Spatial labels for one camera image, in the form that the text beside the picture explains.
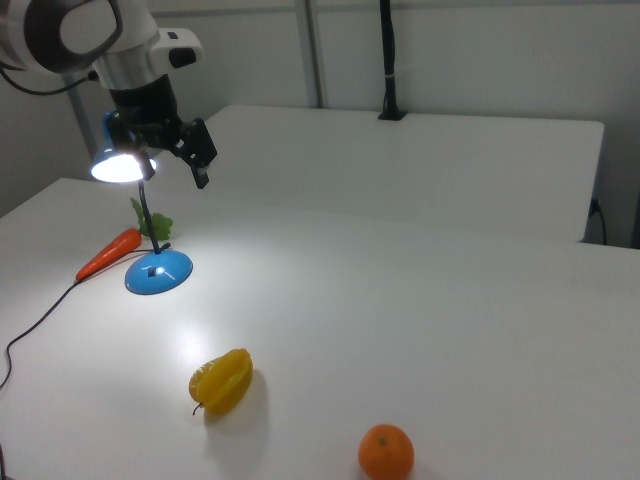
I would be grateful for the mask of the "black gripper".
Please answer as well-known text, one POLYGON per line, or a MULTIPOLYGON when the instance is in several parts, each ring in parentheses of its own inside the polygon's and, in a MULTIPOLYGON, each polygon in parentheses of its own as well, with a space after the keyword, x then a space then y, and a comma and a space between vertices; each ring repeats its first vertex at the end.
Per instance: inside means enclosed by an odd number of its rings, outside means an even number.
POLYGON ((106 127, 113 145, 107 172, 116 181, 150 180, 154 163, 146 146, 178 151, 190 168, 195 185, 209 183, 208 169, 217 149, 205 122, 196 118, 183 122, 167 74, 141 87, 109 91, 116 113, 109 115, 106 127))

